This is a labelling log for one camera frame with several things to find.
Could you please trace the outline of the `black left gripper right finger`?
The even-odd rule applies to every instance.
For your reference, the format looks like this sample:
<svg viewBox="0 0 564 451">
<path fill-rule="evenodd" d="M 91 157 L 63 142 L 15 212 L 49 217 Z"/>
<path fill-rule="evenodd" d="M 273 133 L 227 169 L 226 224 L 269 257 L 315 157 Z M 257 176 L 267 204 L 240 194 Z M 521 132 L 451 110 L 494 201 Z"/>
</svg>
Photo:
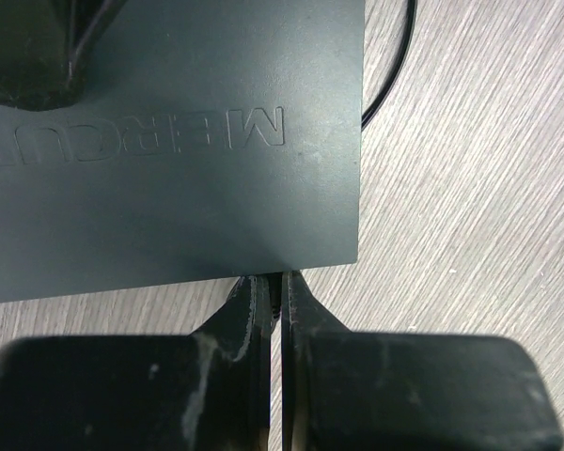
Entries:
<svg viewBox="0 0 564 451">
<path fill-rule="evenodd" d="M 299 272 L 281 280 L 286 450 L 559 450 L 535 363 L 501 336 L 347 328 Z"/>
</svg>

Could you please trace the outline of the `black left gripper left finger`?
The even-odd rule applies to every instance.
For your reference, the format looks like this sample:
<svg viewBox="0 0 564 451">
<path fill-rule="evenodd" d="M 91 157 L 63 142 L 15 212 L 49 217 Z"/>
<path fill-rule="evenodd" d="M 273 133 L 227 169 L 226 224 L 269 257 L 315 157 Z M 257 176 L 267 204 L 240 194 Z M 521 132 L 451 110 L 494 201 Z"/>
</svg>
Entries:
<svg viewBox="0 0 564 451">
<path fill-rule="evenodd" d="M 0 349 L 0 450 L 264 450 L 269 281 L 190 334 L 27 337 Z"/>
</svg>

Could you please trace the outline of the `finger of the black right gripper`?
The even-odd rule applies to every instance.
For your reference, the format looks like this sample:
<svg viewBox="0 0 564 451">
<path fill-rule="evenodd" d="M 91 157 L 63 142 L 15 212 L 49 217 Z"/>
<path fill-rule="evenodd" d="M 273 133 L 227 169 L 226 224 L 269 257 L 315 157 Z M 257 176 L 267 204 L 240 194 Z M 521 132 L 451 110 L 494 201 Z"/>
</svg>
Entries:
<svg viewBox="0 0 564 451">
<path fill-rule="evenodd" d="M 0 105 L 78 102 L 90 54 L 121 9 L 120 1 L 0 1 Z"/>
</svg>

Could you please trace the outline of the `black network switch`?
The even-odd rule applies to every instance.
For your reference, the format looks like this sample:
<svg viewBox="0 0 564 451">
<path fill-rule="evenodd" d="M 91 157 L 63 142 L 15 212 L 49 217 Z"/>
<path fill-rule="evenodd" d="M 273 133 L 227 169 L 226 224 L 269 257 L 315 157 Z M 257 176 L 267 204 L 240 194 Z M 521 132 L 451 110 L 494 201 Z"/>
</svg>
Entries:
<svg viewBox="0 0 564 451">
<path fill-rule="evenodd" d="M 0 105 L 0 303 L 355 262 L 364 3 L 120 2 L 78 102 Z"/>
</svg>

